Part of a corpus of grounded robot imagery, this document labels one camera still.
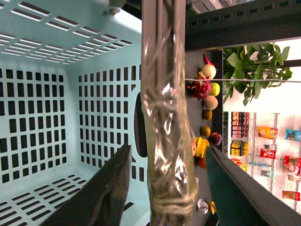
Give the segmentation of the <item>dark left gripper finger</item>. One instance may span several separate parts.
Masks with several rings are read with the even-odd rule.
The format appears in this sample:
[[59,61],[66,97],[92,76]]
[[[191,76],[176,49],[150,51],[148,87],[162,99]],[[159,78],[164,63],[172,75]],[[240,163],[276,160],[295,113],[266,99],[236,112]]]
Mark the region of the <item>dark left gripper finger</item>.
[[131,167],[131,146],[124,144],[43,226],[120,225]]

